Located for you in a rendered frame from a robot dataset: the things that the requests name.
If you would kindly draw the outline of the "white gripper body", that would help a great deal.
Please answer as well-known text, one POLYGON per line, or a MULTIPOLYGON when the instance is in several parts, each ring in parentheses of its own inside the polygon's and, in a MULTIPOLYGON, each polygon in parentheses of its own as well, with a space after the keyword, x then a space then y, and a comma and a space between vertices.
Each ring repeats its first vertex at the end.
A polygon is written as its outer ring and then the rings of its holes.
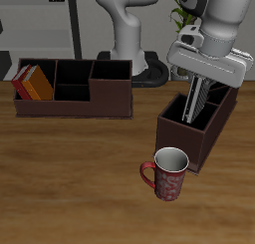
POLYGON ((166 58, 173 65, 232 88, 242 85, 254 62, 249 53, 237 49, 223 58, 209 58, 199 53, 197 43, 188 45, 178 40, 171 45, 166 58))

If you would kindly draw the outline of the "striped book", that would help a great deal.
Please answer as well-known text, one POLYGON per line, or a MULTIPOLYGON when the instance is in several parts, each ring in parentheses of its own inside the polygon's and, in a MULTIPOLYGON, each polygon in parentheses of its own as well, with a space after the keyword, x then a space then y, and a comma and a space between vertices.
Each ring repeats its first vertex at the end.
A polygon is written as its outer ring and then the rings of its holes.
POLYGON ((192 80, 186 99, 182 120, 193 123, 204 108, 210 87, 215 82, 198 74, 192 75, 192 80))

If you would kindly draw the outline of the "dark brown desk caddy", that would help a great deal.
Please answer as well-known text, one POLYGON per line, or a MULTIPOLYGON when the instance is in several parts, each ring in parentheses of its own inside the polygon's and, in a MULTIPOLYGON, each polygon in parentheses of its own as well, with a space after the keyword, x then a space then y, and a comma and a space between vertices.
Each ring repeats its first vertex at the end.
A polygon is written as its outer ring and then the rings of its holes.
POLYGON ((187 170, 198 175, 237 104, 237 94, 237 89, 216 83, 198 117, 186 123, 181 120, 186 95, 178 93, 157 118, 155 150, 183 150, 189 158, 187 170))
POLYGON ((131 62, 119 60, 21 59, 40 66, 53 88, 49 101, 14 95, 19 118, 132 117, 131 62))

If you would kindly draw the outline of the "orange book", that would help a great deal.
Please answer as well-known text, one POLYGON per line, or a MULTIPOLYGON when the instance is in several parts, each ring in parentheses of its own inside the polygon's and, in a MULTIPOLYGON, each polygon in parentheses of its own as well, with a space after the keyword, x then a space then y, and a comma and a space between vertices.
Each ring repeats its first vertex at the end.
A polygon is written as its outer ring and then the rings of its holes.
POLYGON ((39 65, 30 69, 22 85, 33 100, 50 101, 52 99, 53 88, 39 65))

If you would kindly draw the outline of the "red book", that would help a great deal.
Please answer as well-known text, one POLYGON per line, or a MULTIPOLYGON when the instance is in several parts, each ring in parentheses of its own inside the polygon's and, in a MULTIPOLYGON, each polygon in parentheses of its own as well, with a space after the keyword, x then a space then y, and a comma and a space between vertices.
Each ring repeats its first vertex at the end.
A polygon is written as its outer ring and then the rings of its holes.
POLYGON ((12 85, 16 89, 17 93, 23 100, 31 100, 29 93, 26 91, 25 87, 22 84, 22 81, 27 76, 28 72, 30 71, 31 66, 27 65, 19 70, 16 76, 11 80, 12 85))

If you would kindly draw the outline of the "pot plant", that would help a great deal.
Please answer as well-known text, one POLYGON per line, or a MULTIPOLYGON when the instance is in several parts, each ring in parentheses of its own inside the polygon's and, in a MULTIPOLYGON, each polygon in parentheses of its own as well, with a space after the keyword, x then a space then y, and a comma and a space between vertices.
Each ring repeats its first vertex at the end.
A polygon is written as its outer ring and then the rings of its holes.
MULTIPOLYGON (((185 12, 178 0, 174 0, 174 2, 178 5, 178 7, 174 8, 170 12, 169 18, 170 21, 173 21, 176 24, 176 33, 179 33, 184 26, 193 25, 196 21, 196 17, 185 12)), ((170 75, 173 81, 187 81, 189 79, 187 71, 183 68, 176 66, 171 67, 170 75)))

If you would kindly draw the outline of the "red patterned mug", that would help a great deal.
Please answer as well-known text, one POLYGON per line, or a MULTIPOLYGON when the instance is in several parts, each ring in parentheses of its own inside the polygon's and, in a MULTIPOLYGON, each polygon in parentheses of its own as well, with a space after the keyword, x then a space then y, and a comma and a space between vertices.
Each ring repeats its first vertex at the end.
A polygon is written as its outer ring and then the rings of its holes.
POLYGON ((157 198, 173 201, 178 198, 189 159, 185 152, 176 147, 164 147, 156 152, 154 161, 144 162, 139 173, 142 180, 150 186, 157 198), (148 179, 144 171, 151 168, 154 180, 148 179))

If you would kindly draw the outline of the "white shelf unit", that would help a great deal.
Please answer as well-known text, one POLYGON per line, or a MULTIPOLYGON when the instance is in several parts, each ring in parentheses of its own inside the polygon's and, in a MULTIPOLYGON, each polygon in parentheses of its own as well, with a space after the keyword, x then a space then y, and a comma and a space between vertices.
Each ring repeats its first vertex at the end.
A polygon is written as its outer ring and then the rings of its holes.
POLYGON ((0 0, 0 50, 73 52, 69 0, 0 0))

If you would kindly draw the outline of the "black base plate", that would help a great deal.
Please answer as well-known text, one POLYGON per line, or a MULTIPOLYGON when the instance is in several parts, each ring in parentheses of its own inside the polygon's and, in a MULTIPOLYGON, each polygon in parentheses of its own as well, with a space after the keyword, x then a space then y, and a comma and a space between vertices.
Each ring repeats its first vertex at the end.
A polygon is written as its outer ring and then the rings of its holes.
MULTIPOLYGON (((164 85, 169 77, 167 66, 158 59, 156 52, 145 51, 144 56, 148 68, 141 74, 131 77, 131 86, 133 88, 156 88, 164 85)), ((111 61, 109 51, 100 52, 97 60, 94 65, 93 78, 107 80, 128 80, 130 78, 130 63, 111 61)))

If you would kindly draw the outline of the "black upright post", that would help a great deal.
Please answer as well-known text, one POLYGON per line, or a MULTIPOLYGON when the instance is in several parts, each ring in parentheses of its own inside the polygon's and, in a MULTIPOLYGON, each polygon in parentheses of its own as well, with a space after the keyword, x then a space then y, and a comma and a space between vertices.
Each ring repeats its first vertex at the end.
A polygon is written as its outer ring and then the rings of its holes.
POLYGON ((81 47, 81 38, 80 38, 77 0, 68 0, 68 1, 69 1, 69 12, 70 12, 70 21, 71 21, 75 59, 81 60, 82 47, 81 47))

